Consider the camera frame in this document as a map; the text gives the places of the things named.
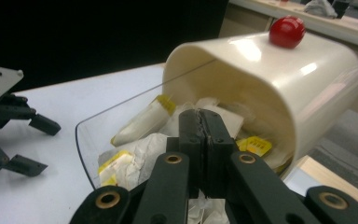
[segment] white container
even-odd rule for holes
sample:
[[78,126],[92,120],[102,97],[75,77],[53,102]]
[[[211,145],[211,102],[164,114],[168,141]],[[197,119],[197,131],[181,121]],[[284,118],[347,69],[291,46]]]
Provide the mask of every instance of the white container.
[[249,106],[278,143],[265,158],[277,168],[304,156],[351,106],[358,58],[311,34],[295,49],[272,45],[268,33],[235,36],[179,46],[166,63],[164,83],[163,93],[178,105],[215,97]]

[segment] white table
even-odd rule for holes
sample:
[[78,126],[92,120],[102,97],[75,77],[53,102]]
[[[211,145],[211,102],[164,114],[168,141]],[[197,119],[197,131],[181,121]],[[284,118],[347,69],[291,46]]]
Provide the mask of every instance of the white table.
[[162,73],[163,64],[156,64],[17,92],[28,98],[37,113],[58,122],[62,129],[50,136],[28,126],[27,120],[12,120],[0,130],[0,147],[10,158],[20,154],[48,165],[36,177],[0,171],[0,223],[69,223],[92,192],[77,153],[76,125],[157,86]]

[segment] table surface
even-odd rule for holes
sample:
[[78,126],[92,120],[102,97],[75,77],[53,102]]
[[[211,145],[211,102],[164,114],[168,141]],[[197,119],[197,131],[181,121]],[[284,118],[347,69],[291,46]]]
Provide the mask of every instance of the table surface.
[[28,126],[27,120],[12,120],[0,130],[0,147],[10,158],[20,154],[48,165],[36,177],[0,171],[0,223],[69,223],[92,192],[77,153],[76,125],[157,86],[162,73],[163,64],[155,64],[16,92],[27,97],[37,113],[58,122],[62,129],[50,136]]
[[327,19],[304,12],[304,5],[277,0],[230,0],[231,4],[280,18],[297,16],[307,29],[358,45],[358,19],[343,16],[342,19]]

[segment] yellow sticky note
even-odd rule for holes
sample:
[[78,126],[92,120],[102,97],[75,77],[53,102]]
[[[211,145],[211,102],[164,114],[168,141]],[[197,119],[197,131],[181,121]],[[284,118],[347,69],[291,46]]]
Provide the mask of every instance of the yellow sticky note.
[[252,136],[237,141],[240,151],[250,151],[258,156],[263,156],[272,148],[272,144],[260,137]]

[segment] red ball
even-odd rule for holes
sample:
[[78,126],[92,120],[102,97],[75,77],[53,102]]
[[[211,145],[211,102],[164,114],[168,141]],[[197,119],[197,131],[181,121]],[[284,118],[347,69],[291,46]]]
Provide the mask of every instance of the red ball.
[[275,21],[269,30],[269,41],[277,46],[293,49],[305,34],[304,22],[294,16],[286,16]]

